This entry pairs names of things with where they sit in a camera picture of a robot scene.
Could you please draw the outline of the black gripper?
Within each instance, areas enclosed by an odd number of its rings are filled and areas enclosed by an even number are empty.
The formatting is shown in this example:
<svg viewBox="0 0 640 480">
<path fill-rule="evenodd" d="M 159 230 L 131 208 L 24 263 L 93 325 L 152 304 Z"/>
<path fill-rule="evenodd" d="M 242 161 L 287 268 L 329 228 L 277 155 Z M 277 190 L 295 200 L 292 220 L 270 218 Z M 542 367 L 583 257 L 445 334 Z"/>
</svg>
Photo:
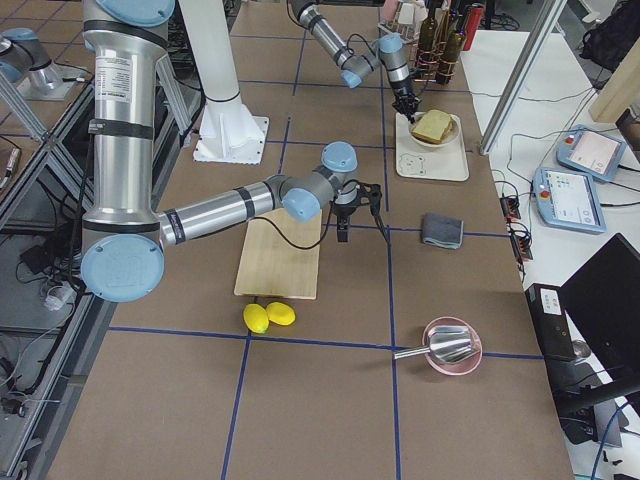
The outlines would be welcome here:
<svg viewBox="0 0 640 480">
<path fill-rule="evenodd" d="M 416 121 L 416 111 L 418 109 L 418 98 L 413 91 L 411 82 L 392 82 L 391 88 L 394 94 L 393 107 L 399 113 L 404 113 L 410 124 Z"/>
<path fill-rule="evenodd" d="M 332 211 L 337 217 L 337 241 L 347 243 L 349 240 L 349 216 L 352 215 L 358 199 L 358 187 L 356 183 L 345 185 L 333 202 Z"/>
</svg>

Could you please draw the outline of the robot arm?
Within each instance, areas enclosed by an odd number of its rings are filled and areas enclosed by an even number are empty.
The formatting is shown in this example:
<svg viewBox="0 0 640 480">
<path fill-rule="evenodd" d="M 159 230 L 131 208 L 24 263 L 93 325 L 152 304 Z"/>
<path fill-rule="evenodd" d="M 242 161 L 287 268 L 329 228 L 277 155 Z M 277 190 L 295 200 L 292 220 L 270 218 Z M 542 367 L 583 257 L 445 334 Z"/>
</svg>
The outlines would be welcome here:
<svg viewBox="0 0 640 480">
<path fill-rule="evenodd" d="M 173 1 L 87 1 L 84 39 L 94 50 L 94 203 L 83 217 L 81 276 L 112 302 L 144 297 L 164 272 L 164 247 L 200 238 L 284 209 L 305 222 L 349 193 L 354 148 L 327 145 L 303 178 L 276 175 L 213 198 L 163 212 L 152 207 L 155 93 L 167 56 Z"/>
<path fill-rule="evenodd" d="M 287 10 L 331 57 L 349 88 L 360 86 L 370 74 L 383 67 L 394 94 L 393 108 L 414 123 L 420 99 L 413 90 L 412 74 L 400 35 L 389 33 L 368 43 L 360 34 L 354 33 L 345 41 L 321 14 L 318 4 L 318 1 L 287 1 Z"/>
</svg>

